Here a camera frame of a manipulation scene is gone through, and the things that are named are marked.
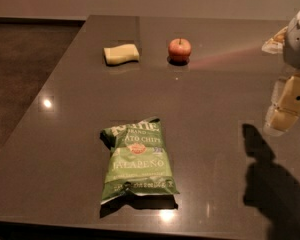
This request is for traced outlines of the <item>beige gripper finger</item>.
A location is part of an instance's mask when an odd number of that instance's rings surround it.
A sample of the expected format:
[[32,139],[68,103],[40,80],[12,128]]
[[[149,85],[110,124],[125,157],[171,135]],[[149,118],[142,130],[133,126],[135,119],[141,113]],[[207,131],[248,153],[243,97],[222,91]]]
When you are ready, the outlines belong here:
[[271,103],[265,118],[264,132],[284,134],[300,118],[300,72],[276,81]]
[[278,31],[273,37],[268,39],[263,44],[261,50],[269,54],[282,54],[287,29],[288,27],[285,26],[280,31]]

